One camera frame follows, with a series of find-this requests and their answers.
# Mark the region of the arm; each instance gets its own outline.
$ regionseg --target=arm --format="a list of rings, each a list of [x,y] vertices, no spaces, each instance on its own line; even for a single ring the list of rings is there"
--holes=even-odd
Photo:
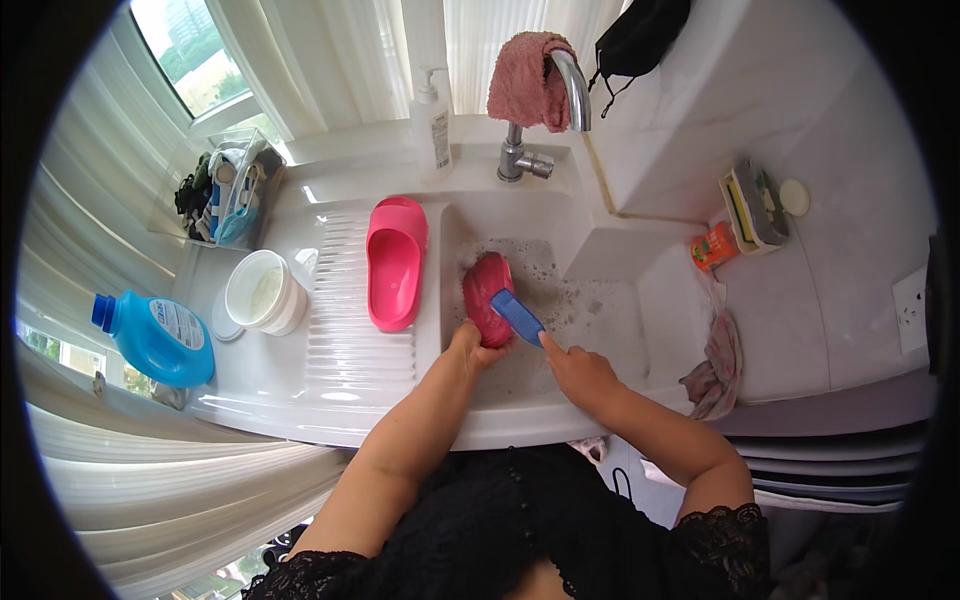
[[[630,390],[596,352],[577,346],[564,352],[546,333],[540,342],[566,397],[686,488],[678,522],[695,511],[754,501],[750,470],[723,436]]]
[[[288,560],[302,550],[379,554],[456,440],[477,375],[508,350],[482,348],[471,322],[457,329],[417,389],[364,440]]]

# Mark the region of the orange bottle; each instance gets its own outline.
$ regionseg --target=orange bottle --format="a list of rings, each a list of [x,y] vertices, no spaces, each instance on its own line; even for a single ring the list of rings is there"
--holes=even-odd
[[[711,271],[740,254],[730,223],[721,221],[690,247],[693,262],[701,271]]]

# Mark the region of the bottle label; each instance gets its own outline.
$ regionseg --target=bottle label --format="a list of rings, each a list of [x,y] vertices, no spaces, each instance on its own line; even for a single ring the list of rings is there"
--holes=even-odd
[[[186,308],[170,300],[150,300],[150,312],[156,322],[184,346],[191,350],[204,347],[204,328]]]
[[[430,119],[430,133],[433,135],[433,152],[438,171],[450,163],[449,126],[450,112],[448,110]]]

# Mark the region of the pink shoe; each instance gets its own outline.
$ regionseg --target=pink shoe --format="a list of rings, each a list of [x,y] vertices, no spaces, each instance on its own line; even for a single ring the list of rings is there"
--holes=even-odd
[[[410,326],[420,309],[426,215],[416,202],[391,196],[373,209],[367,230],[367,312],[384,331]]]

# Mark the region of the white sink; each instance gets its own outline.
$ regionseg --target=white sink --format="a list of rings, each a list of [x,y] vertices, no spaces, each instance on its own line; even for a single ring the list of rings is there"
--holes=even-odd
[[[574,159],[582,147],[547,150],[557,157],[554,177],[516,184],[495,179],[496,144],[461,156],[451,177],[429,190],[413,184],[402,163],[381,164],[376,177],[337,161],[291,169],[263,246],[287,259],[312,306],[282,338],[246,331],[215,341],[214,379],[191,391],[186,412],[279,438],[359,446],[446,348],[465,317],[463,273],[495,250],[511,265],[518,297],[562,345],[603,353],[627,385],[688,413],[677,379],[703,360],[709,323],[687,255],[702,228],[612,217],[598,198],[583,200],[598,194],[583,157]],[[420,202],[430,229],[420,313],[399,334],[364,317],[365,219],[392,193]],[[175,299],[208,319],[242,255],[194,254]],[[603,433],[559,392],[542,350],[518,341],[478,382],[454,449]]]

